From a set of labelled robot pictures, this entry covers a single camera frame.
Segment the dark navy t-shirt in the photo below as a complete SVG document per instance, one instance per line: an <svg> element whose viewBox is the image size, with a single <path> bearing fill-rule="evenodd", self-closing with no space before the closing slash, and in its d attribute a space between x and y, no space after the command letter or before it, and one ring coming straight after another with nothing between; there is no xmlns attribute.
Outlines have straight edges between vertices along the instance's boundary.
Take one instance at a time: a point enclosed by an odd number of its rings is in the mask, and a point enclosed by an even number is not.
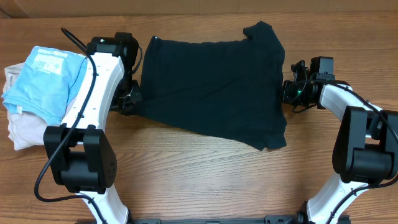
<svg viewBox="0 0 398 224"><path fill-rule="evenodd" d="M265 22L243 34L243 40L202 43L153 37L144 56L139 115L257 150L285 147L285 50Z"/></svg>

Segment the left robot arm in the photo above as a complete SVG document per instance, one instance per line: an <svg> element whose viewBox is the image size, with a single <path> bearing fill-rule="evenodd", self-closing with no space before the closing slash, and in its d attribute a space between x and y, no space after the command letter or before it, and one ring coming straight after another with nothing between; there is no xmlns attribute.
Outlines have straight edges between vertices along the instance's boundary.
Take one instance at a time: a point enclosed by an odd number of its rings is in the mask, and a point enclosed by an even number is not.
<svg viewBox="0 0 398 224"><path fill-rule="evenodd" d="M59 126L44 132L48 161L34 195L46 203L80 198L95 223L133 223L114 186L117 159L105 126L109 112L131 115L142 100L139 84L132 79L142 48L127 32L94 37L88 44L67 29L62 32L86 55L88 65L69 113Z"/></svg>

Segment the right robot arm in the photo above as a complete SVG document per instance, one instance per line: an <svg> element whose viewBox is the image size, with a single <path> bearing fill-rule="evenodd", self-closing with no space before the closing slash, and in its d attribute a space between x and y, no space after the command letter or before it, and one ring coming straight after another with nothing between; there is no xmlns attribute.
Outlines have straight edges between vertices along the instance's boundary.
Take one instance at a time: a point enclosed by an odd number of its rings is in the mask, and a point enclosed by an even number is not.
<svg viewBox="0 0 398 224"><path fill-rule="evenodd" d="M303 203L291 223L350 223L343 212L363 192L397 182L397 112L384 110L337 80L331 57L315 57L309 67L293 64L294 80L283 84L281 100L302 111L317 107L341 122L333 148L334 173Z"/></svg>

